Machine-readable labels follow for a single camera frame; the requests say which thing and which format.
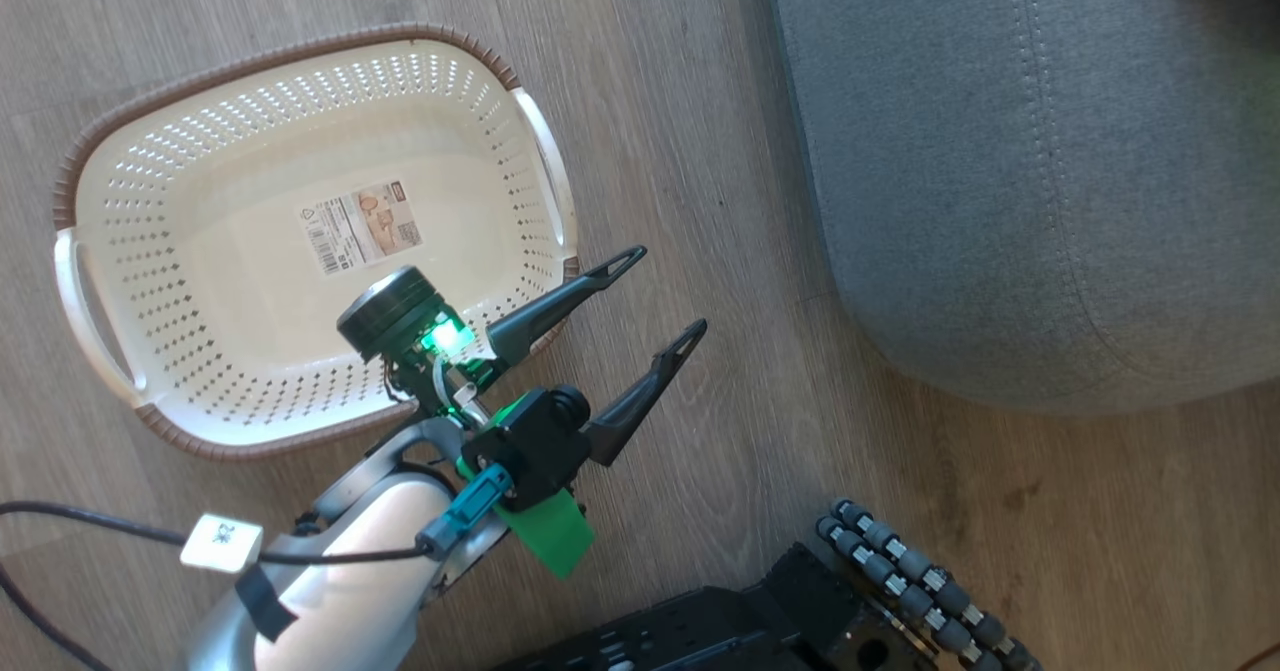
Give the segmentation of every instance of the green light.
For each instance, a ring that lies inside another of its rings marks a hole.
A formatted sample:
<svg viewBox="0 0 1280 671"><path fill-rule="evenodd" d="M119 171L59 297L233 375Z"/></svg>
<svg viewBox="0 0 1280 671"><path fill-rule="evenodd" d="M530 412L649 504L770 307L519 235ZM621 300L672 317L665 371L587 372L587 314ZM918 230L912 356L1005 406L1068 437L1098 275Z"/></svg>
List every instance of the green light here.
<svg viewBox="0 0 1280 671"><path fill-rule="evenodd" d="M476 336L471 329L457 324L452 319L426 333L428 343L434 346L445 357L454 356L475 339Z"/></svg>

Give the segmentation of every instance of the green bracket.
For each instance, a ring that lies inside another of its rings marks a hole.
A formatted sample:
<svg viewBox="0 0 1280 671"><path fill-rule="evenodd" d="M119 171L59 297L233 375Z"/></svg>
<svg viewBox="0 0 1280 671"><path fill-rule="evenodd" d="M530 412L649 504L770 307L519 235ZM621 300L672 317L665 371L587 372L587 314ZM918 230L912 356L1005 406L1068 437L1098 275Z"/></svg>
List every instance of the green bracket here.
<svg viewBox="0 0 1280 671"><path fill-rule="evenodd" d="M475 471L462 458L458 458L457 469L467 481L475 479ZM529 551L561 579L573 571L595 540L595 531L577 508L577 502L563 489L520 513L512 513L502 506L494 506L493 510L507 521L507 526Z"/></svg>

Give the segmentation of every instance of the gray ottoman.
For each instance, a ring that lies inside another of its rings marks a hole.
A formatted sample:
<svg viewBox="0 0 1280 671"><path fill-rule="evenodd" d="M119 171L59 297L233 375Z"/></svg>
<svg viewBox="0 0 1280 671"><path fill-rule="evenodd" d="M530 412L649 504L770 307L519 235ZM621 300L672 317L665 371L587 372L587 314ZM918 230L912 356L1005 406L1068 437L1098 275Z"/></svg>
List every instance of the gray ottoman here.
<svg viewBox="0 0 1280 671"><path fill-rule="evenodd" d="M1280 374L1280 0L774 0L841 297L1051 412Z"/></svg>

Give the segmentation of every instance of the basket handle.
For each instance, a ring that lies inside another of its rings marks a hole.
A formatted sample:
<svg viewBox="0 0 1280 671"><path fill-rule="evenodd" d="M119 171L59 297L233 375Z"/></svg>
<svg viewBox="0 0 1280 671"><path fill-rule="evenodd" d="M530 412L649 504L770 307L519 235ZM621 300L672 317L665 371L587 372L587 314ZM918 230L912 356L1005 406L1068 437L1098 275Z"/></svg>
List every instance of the basket handle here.
<svg viewBox="0 0 1280 671"><path fill-rule="evenodd" d="M547 124L543 111L538 109L538 102L534 102L534 97L529 96L525 88L512 88L511 93L516 96L516 106L525 115L526 123L534 132L534 138L538 141L538 152L543 159L543 165L552 184L552 197L547 201L553 211L552 220L556 223L556 241L571 256L576 256L577 219L573 216L573 195L568 190L568 173L564 172L564 160L561 159L559 147L556 146L552 128Z"/></svg>
<svg viewBox="0 0 1280 671"><path fill-rule="evenodd" d="M88 300L84 297L84 284L81 275L79 242L76 228L60 229L54 243L54 271L58 277L58 293L63 298L63 311L70 321L72 334L88 357L88 365L97 371L111 393L129 402L134 408L143 405L146 376L131 378L111 357L105 339L99 333L97 324L90 316Z"/></svg>

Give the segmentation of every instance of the laundry basket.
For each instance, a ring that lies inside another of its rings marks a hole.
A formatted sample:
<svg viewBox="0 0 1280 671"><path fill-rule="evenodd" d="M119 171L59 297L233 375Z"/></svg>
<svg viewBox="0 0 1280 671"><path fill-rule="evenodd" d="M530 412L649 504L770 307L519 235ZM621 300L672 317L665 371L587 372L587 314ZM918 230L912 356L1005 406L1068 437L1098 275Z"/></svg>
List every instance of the laundry basket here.
<svg viewBox="0 0 1280 671"><path fill-rule="evenodd" d="M82 134L54 219L58 288L91 366L160 437L210 458L412 411L334 328L398 266L477 332L577 275L545 120L493 51L442 27L285 47L129 102ZM488 352L476 338L463 356Z"/></svg>

